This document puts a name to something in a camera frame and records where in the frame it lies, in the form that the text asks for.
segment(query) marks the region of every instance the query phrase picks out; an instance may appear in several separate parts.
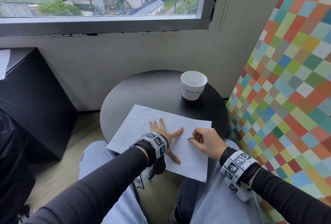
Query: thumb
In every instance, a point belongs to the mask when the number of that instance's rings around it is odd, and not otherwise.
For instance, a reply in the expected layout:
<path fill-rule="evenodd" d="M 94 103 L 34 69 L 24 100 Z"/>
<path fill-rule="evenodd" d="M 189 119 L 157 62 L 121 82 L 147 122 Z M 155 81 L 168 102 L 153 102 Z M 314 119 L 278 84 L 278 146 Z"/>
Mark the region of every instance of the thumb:
<path fill-rule="evenodd" d="M 201 152 L 203 152 L 203 150 L 205 149 L 204 145 L 197 142 L 196 140 L 189 140 L 189 143 L 192 144 L 197 149 L 199 149 Z"/>

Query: white cup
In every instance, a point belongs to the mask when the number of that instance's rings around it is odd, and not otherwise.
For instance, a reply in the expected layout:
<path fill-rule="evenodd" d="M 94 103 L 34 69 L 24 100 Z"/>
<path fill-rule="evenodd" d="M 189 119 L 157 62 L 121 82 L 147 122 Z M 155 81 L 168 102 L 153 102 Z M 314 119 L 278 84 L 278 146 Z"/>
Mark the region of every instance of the white cup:
<path fill-rule="evenodd" d="M 197 100 L 204 91 L 207 77 L 198 71 L 187 71 L 181 76 L 182 95 L 187 100 Z"/>

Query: gray window frame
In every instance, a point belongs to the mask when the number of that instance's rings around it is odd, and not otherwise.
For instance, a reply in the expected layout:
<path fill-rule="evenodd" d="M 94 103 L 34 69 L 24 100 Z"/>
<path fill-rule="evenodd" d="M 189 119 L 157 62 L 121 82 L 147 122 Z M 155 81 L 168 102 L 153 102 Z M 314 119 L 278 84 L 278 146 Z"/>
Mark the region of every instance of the gray window frame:
<path fill-rule="evenodd" d="M 0 37 L 208 29 L 214 0 L 199 0 L 196 15 L 0 18 Z"/>

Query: black cabinet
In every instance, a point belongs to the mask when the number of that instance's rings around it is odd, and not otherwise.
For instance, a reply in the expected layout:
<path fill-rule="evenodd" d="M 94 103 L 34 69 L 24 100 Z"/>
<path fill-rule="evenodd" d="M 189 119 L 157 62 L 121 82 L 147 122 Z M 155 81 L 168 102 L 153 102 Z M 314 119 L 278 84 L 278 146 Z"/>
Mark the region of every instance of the black cabinet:
<path fill-rule="evenodd" d="M 0 109 L 29 134 L 30 163 L 60 160 L 77 110 L 37 48 L 12 48 L 0 81 Z"/>

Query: wooden floor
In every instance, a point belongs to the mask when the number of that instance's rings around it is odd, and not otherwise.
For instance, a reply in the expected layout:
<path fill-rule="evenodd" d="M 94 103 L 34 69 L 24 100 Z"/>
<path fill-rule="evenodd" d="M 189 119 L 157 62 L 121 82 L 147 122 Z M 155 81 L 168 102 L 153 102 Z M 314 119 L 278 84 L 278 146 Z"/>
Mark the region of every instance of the wooden floor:
<path fill-rule="evenodd" d="M 105 140 L 99 116 L 100 113 L 79 116 L 60 162 L 32 166 L 36 184 L 28 203 L 39 208 L 78 180 L 78 164 L 85 148 L 94 141 Z M 166 171 L 162 175 L 156 175 L 151 182 L 148 181 L 145 190 L 138 190 L 149 224 L 169 223 L 168 217 L 176 205 L 176 195 L 182 180 L 183 176 Z"/>

